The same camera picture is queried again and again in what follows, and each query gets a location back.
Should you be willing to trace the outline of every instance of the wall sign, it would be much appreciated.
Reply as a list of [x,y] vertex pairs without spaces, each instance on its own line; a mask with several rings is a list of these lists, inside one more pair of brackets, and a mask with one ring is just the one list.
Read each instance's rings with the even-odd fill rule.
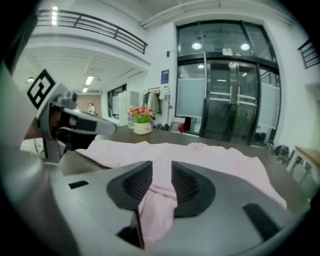
[[169,69],[161,71],[161,84],[169,83]]

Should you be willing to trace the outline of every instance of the flower pot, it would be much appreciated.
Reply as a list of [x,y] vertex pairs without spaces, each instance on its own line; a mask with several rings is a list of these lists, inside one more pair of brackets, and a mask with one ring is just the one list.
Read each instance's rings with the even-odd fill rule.
[[134,123],[133,132],[138,135],[151,133],[152,128],[149,122],[146,123]]

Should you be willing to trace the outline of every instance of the door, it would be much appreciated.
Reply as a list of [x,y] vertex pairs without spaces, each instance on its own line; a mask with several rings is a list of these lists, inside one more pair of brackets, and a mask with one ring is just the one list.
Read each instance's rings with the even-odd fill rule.
[[201,137],[250,142],[257,115],[258,80],[254,65],[213,61],[207,65],[207,87]]

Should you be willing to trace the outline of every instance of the gray table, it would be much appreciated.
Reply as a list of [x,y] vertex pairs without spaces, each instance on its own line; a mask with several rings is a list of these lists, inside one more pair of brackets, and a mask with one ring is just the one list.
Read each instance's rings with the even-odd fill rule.
[[[303,191],[294,181],[292,176],[286,171],[285,167],[266,149],[261,147],[210,140],[156,129],[145,135],[136,135],[133,130],[129,129],[127,126],[118,127],[116,132],[112,135],[98,135],[96,140],[110,140],[124,143],[140,143],[147,141],[150,144],[171,143],[178,145],[203,143],[209,146],[221,146],[226,149],[234,148],[248,157],[258,157],[260,159],[266,169],[271,185],[279,195],[285,199],[287,208],[292,213],[299,215],[310,207]],[[62,157],[59,167],[65,176],[108,169],[75,151],[68,151]]]

